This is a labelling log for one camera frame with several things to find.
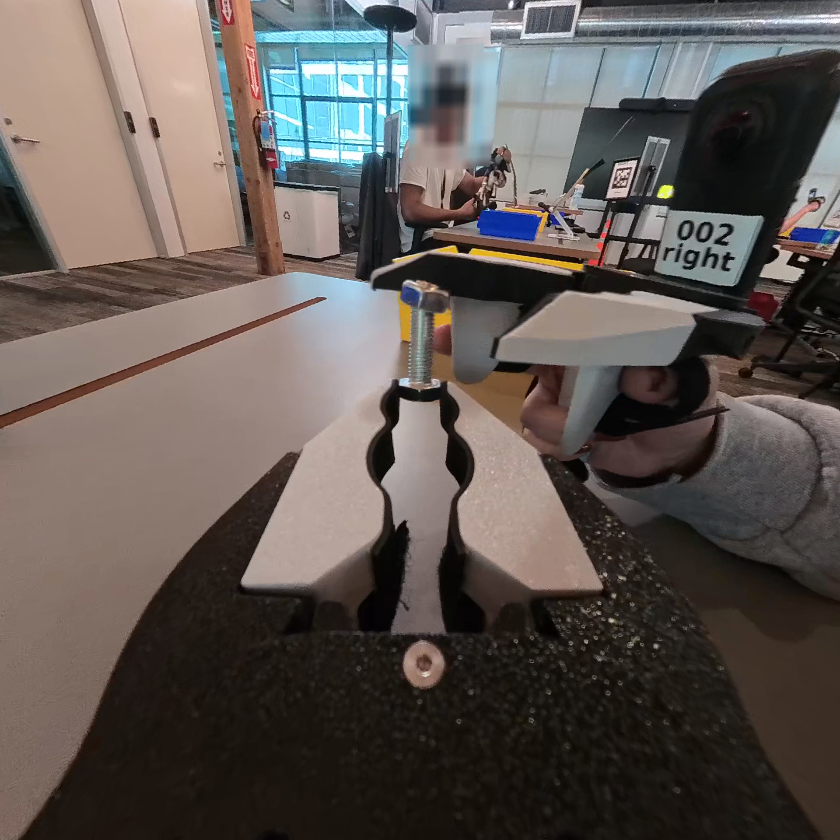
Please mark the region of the person's right forearm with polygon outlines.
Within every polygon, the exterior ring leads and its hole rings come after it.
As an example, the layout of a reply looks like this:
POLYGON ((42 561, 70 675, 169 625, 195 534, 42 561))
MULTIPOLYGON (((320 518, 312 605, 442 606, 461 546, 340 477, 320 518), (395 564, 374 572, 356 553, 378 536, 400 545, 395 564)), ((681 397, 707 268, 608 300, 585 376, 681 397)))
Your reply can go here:
POLYGON ((710 455, 689 477, 594 482, 690 525, 718 547, 839 598, 839 414, 787 395, 733 397, 710 455))

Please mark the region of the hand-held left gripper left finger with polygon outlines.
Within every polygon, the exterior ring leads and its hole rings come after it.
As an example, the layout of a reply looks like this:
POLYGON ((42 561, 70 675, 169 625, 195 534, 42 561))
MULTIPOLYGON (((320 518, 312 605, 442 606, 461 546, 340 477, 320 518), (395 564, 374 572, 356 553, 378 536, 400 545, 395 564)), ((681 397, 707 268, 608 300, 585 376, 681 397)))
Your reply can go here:
POLYGON ((381 385, 304 445, 241 579, 245 592, 394 621, 405 534, 382 480, 395 462, 400 401, 398 383, 381 385))

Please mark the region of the white recycling bin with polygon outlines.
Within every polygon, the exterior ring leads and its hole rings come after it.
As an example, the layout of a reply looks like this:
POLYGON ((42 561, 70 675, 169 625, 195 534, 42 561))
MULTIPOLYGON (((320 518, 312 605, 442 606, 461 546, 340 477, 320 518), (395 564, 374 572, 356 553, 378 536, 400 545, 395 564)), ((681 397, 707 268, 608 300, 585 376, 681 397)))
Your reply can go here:
POLYGON ((340 256, 340 192, 329 185, 274 185, 284 256, 323 261, 340 256))

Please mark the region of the red fire extinguisher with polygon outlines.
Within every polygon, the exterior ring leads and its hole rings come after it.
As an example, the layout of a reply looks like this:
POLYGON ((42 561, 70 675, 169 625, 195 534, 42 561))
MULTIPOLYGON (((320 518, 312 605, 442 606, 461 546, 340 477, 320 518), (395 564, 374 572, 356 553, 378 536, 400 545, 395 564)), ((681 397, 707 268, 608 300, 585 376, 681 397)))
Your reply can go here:
POLYGON ((257 111, 253 127, 261 164, 268 171, 273 172, 279 167, 280 162, 276 136, 269 112, 257 111))

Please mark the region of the silver duct pipe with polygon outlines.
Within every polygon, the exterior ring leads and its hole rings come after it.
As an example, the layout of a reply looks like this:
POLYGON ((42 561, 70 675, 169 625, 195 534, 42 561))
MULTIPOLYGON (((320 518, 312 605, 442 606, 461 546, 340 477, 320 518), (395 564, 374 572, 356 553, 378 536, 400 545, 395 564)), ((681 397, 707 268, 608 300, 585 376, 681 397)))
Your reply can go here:
POLYGON ((493 46, 530 42, 635 44, 676 42, 838 44, 839 3, 740 2, 601 6, 581 10, 570 32, 524 32, 526 9, 492 15, 493 46))

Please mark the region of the grey table with wooden edge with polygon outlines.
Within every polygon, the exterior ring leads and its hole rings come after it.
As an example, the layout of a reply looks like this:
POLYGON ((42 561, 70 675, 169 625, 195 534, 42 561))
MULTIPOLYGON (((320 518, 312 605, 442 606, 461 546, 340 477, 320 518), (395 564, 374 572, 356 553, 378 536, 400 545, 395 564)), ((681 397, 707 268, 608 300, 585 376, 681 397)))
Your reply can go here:
POLYGON ((589 238, 586 233, 573 234, 572 237, 562 237, 566 233, 562 227, 555 228, 548 224, 534 241, 517 241, 510 238, 495 238, 483 236, 479 233, 477 222, 453 227, 436 228, 434 239, 436 248, 456 245, 462 253, 472 248, 492 249, 518 255, 531 255, 550 259, 566 259, 589 263, 596 257, 596 239, 589 238))

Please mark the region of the white door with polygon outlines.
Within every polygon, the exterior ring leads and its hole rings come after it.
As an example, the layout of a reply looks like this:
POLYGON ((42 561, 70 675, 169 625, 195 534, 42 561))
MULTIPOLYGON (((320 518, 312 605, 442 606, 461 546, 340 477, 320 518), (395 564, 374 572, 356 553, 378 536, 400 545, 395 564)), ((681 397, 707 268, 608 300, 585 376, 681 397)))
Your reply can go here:
POLYGON ((48 264, 156 256, 81 2, 1 2, 3 148, 48 264))
POLYGON ((123 2, 122 10, 185 251, 237 246, 235 202, 198 3, 123 2))

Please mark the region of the black floor lamp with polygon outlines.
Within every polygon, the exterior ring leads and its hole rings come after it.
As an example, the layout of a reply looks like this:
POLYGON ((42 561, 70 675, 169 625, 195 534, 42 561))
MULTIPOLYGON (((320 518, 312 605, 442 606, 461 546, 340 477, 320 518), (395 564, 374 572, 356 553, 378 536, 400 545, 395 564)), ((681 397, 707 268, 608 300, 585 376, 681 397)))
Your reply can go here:
POLYGON ((399 164, 402 138, 402 114, 392 110, 392 85, 395 34, 411 32, 417 17, 404 9, 397 1, 387 1, 368 6, 363 13, 364 21, 386 35, 386 75, 385 75, 385 118, 383 161, 385 164, 385 192, 397 194, 399 187, 399 164))

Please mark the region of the black wall screen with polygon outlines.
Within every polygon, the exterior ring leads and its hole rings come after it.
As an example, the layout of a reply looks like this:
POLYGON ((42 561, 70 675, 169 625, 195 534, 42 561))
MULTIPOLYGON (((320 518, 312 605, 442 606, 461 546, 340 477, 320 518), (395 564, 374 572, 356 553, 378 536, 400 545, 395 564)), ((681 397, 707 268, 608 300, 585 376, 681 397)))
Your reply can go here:
POLYGON ((613 168, 637 159, 630 196, 652 196, 675 183, 694 99, 624 98, 614 108, 586 108, 563 190, 580 176, 585 201, 608 201, 613 168))

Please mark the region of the printed tag sign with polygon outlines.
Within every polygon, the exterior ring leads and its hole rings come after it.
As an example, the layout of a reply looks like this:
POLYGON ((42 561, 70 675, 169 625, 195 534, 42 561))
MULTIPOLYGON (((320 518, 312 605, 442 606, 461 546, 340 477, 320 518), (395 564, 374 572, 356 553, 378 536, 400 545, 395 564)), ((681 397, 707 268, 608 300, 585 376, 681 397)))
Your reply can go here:
POLYGON ((634 194, 640 162, 639 156, 614 161, 605 188, 607 202, 625 201, 634 194))

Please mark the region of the white air vent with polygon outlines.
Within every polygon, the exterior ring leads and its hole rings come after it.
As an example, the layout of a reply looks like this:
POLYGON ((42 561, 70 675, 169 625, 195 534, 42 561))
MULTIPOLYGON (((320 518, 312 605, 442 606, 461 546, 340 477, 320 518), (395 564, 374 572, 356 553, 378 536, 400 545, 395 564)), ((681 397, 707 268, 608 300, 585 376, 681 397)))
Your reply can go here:
POLYGON ((528 1, 522 10, 520 40, 571 39, 582 1, 528 1))

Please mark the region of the black office chair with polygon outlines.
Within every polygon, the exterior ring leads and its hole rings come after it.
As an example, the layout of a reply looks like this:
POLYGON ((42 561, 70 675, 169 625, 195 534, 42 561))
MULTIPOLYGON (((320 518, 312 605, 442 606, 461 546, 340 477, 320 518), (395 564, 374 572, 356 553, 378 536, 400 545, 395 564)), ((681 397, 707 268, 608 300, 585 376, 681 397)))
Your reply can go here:
POLYGON ((818 392, 837 389, 839 384, 838 352, 824 351, 820 355, 813 350, 813 356, 807 361, 787 359, 788 353, 809 326, 836 337, 839 334, 838 247, 831 255, 806 254, 804 248, 795 248, 789 264, 800 267, 802 274, 782 303, 780 316, 773 322, 784 329, 785 342, 775 355, 752 357, 750 363, 738 371, 738 376, 748 380, 756 371, 779 373, 794 379, 817 375, 816 382, 799 394, 804 400, 818 392))

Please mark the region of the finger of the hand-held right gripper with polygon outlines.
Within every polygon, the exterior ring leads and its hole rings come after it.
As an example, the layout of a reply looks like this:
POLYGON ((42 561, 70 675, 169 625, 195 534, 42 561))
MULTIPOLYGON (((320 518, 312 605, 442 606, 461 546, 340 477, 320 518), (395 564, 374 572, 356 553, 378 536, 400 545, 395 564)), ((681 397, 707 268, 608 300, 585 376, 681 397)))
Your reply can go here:
POLYGON ((576 291, 581 269, 528 261, 427 251, 375 269, 371 287, 400 291, 407 280, 435 284, 449 294, 454 378, 482 382, 498 368, 494 343, 550 296, 576 291))
POLYGON ((627 294, 567 290, 496 340, 496 360, 561 366, 570 384, 559 441, 564 456, 587 443, 619 394, 623 368, 676 361, 697 327, 716 309, 645 291, 627 294))

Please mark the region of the silver hex bolt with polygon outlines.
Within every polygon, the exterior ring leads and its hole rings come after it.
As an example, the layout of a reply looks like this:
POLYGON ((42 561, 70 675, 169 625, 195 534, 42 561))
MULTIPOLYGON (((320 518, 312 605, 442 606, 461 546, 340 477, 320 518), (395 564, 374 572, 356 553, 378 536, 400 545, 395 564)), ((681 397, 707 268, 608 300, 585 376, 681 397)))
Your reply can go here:
POLYGON ((410 334, 405 387, 417 392, 438 387, 433 378, 434 319, 449 309, 449 294, 434 283, 405 280, 401 302, 411 310, 410 334))

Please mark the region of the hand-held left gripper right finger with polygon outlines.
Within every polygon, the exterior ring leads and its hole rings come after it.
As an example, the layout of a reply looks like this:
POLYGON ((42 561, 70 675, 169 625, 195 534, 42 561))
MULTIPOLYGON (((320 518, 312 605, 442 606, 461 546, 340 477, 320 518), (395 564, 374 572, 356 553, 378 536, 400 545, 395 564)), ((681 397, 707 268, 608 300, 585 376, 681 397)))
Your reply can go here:
POLYGON ((537 450, 454 384, 441 386, 439 412, 458 483, 438 566, 444 623, 491 624, 509 605, 600 594, 537 450))

